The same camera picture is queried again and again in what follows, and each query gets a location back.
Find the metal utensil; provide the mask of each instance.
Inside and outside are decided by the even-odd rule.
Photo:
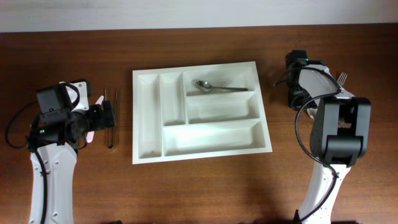
[[[205,82],[205,81],[201,81],[201,80],[195,82],[195,86],[199,90],[201,90],[202,92],[205,92],[205,93],[209,93],[212,90],[214,90],[215,88],[219,88],[219,89],[222,89],[222,90],[234,90],[234,91],[247,91],[248,90],[247,88],[233,88],[233,87],[212,86],[210,83]]]
[[[344,85],[344,83],[346,82],[346,79],[348,77],[348,74],[345,72],[342,72],[340,74],[340,76],[337,79],[337,83],[341,86]],[[313,108],[308,108],[307,109],[307,113],[309,115],[310,118],[315,119],[315,115],[317,115],[317,111],[318,109],[313,109]],[[342,128],[349,128],[350,126],[348,124],[346,124],[344,121],[339,121],[339,126],[341,126]]]
[[[348,74],[345,72],[342,72],[337,79],[337,83],[339,83],[341,86],[343,86],[344,83],[346,82],[347,77],[348,77]]]

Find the spoon handle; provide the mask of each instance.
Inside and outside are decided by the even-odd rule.
[[[233,88],[233,87],[213,87],[213,88],[219,88],[222,90],[235,90],[235,91],[247,91],[247,88]]]

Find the cutlery tray compartment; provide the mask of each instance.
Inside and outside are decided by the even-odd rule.
[[[188,123],[208,123],[259,118],[253,91],[190,96],[187,98]]]
[[[160,75],[163,125],[185,124],[185,100],[180,72]]]
[[[258,120],[164,128],[166,156],[265,147]]]
[[[162,125],[160,122],[159,76],[157,74],[139,76],[137,99],[137,121],[139,157],[158,157],[162,155]]]

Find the fork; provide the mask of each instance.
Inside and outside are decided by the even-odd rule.
[[[337,83],[341,87],[343,87],[344,83],[346,82],[347,77],[348,77],[348,74],[345,73],[345,72],[342,72],[340,74],[340,76],[338,77],[338,79],[337,79]],[[315,115],[317,114],[317,110],[318,109],[313,109],[313,108],[308,108],[307,109],[307,113],[310,116],[310,118],[315,119]],[[341,121],[341,120],[338,121],[338,126],[339,126],[339,128],[350,128],[351,127],[351,125],[349,125],[346,122]]]
[[[343,86],[344,83],[346,82],[347,76],[348,76],[347,73],[342,72],[342,73],[340,74],[340,76],[338,77],[338,79],[337,79],[337,83],[338,83],[339,85]]]

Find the wooden table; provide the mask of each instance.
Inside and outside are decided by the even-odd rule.
[[[345,88],[373,106],[368,152],[343,182],[332,219],[397,223],[398,24],[0,34],[0,222],[27,223],[32,193],[30,154],[6,146],[7,122],[36,89],[81,78],[91,82],[90,104],[118,86],[120,119],[115,151],[102,131],[79,152],[76,223],[292,219],[313,167],[297,144],[286,86],[271,88],[292,49],[326,60],[332,74],[347,72]],[[132,165],[132,70],[247,61],[257,63],[274,152]],[[18,119],[14,144],[37,113]],[[300,127],[308,145],[312,120],[302,115]]]

